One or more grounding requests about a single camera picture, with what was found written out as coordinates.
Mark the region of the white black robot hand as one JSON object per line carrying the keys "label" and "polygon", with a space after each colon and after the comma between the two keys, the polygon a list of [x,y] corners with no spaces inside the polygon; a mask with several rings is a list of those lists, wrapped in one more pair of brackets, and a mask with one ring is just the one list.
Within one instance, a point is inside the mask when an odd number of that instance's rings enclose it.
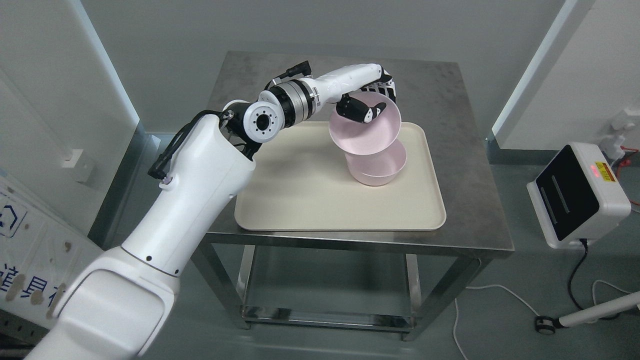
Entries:
{"label": "white black robot hand", "polygon": [[322,104],[334,104],[337,114],[348,120],[368,124],[386,109],[386,100],[368,105],[359,98],[366,92],[397,101],[397,89],[393,76],[381,64],[350,64],[329,71],[316,80]]}

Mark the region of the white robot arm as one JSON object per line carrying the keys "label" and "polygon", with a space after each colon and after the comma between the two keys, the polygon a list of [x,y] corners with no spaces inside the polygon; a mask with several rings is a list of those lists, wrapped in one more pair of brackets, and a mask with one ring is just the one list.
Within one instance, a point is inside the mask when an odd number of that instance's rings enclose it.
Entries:
{"label": "white robot arm", "polygon": [[161,192],[121,246],[99,255],[55,306],[57,322],[26,356],[28,360],[130,360],[146,353],[167,321],[179,292],[179,276],[220,212],[256,167],[223,135],[221,127],[262,145],[280,130],[307,120],[344,93],[377,82],[379,64],[357,64],[313,79],[279,86],[285,100],[264,89],[255,101],[232,100],[221,111],[202,111],[174,144]]}

